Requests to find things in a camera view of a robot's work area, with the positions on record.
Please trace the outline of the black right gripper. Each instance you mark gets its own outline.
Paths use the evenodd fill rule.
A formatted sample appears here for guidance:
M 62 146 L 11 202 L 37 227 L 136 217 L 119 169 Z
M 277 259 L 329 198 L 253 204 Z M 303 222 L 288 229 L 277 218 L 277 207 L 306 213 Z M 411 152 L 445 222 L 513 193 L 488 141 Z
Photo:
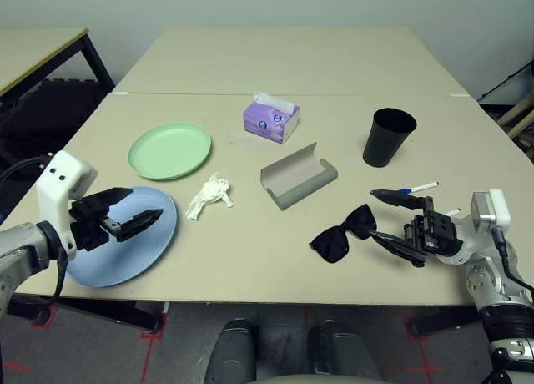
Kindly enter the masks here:
M 415 197 L 390 189 L 373 189 L 370 194 L 388 205 L 421 209 L 421 213 L 404 226 L 406 240 L 369 231 L 370 237 L 392 255 L 409 261 L 414 267 L 424 267 L 426 254 L 451 257 L 460 251 L 462 241 L 457 237 L 456 226 L 450 216 L 434 211 L 432 197 Z

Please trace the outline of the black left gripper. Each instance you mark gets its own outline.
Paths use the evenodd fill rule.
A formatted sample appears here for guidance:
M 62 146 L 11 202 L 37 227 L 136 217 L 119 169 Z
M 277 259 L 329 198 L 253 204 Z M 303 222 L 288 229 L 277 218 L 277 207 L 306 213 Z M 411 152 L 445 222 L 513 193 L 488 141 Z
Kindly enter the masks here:
M 128 188 L 115 187 L 74 201 L 68 211 L 78 250 L 94 250 L 109 242 L 109 235 L 124 242 L 153 225 L 163 209 L 145 210 L 131 220 L 119 223 L 107 216 L 109 207 L 129 196 Z

